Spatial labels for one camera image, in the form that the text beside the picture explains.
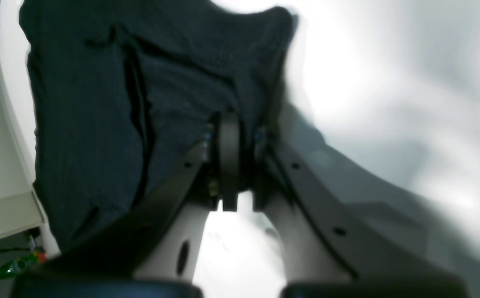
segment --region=hole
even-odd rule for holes
[[[17,265],[17,269],[19,269],[20,271],[23,271],[26,269],[26,263],[24,261],[17,261],[16,265]]]
[[[141,235],[148,234],[151,231],[151,226],[149,224],[143,224],[137,228],[137,233]]]
[[[334,233],[336,233],[336,235],[338,236],[346,236],[346,231],[344,228],[340,228],[340,227],[336,227],[334,228]]]
[[[188,252],[189,252],[188,240],[183,242],[181,245],[181,250],[179,251],[179,258],[177,259],[177,275],[181,276],[185,271],[186,262],[188,261]]]

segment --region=dark blue fabric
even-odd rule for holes
[[[232,109],[252,145],[287,45],[284,8],[208,0],[25,0],[35,190],[63,251],[153,191]]]

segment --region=screw hole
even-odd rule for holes
[[[190,245],[188,240],[183,242],[181,245],[181,250],[179,251],[179,258],[177,259],[177,275],[181,276],[186,268],[186,263],[188,261],[188,253],[189,253]]]
[[[266,233],[266,236],[269,236],[269,237],[271,237],[271,238],[273,238],[273,239],[277,239],[277,238],[278,238],[275,230],[272,229],[272,228],[267,228],[267,229],[265,230],[265,233]]]
[[[151,226],[149,224],[143,224],[137,228],[137,233],[141,235],[148,234],[151,230]]]
[[[346,236],[346,230],[344,228],[336,227],[334,228],[334,233],[338,236]]]

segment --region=green bottle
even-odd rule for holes
[[[38,257],[34,254],[17,258],[0,266],[0,279],[10,279],[23,273],[29,266],[37,264]]]

